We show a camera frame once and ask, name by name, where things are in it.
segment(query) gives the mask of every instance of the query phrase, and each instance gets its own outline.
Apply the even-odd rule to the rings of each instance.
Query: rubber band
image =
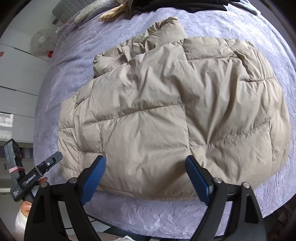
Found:
[[[13,167],[13,168],[8,169],[9,173],[20,172],[20,171],[24,171],[24,170],[25,169],[23,167]]]

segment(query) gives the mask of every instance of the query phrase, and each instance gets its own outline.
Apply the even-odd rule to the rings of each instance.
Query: tan striped cloth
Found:
[[[115,20],[119,17],[119,15],[124,12],[125,10],[125,4],[120,4],[118,7],[115,7],[105,13],[103,13],[99,17],[99,22],[110,22]]]

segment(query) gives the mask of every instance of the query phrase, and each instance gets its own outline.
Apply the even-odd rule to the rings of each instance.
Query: metal screw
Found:
[[[219,178],[219,177],[214,177],[214,182],[221,183],[222,182],[222,179]]]
[[[41,183],[40,187],[45,188],[45,187],[47,187],[47,185],[48,185],[48,182],[43,182],[43,183]]]
[[[78,180],[77,180],[77,178],[76,177],[72,177],[72,178],[70,178],[70,180],[69,180],[69,183],[76,183]]]
[[[243,182],[242,185],[245,187],[245,188],[249,188],[250,187],[250,184],[248,182]]]

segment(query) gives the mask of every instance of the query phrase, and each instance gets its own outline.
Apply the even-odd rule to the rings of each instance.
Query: bed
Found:
[[[296,193],[296,59],[279,32],[261,15],[255,16],[229,5],[227,12],[201,11],[194,14],[174,8],[122,16],[113,22],[99,23],[94,11],[83,22],[69,21],[59,30],[59,41],[50,68],[42,83],[36,107],[34,161],[39,164],[58,150],[60,104],[93,76],[95,54],[143,33],[154,22],[176,16],[188,37],[209,36],[249,40],[270,62],[285,96],[292,126],[290,154],[286,165],[255,194],[265,217],[287,202]],[[64,182],[54,167],[47,173],[49,182]],[[85,205],[88,214],[120,229],[154,237],[190,238],[198,226],[206,206],[200,201],[160,202],[116,196],[96,191]],[[230,204],[224,210],[217,235],[223,234]]]

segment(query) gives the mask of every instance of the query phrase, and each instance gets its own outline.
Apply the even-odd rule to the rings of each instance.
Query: quilted down jacket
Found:
[[[187,38],[175,17],[94,58],[94,74],[63,101],[59,170],[78,176],[98,155],[98,190],[142,199],[197,198],[184,162],[253,188],[277,172],[291,127],[281,86],[251,42]]]

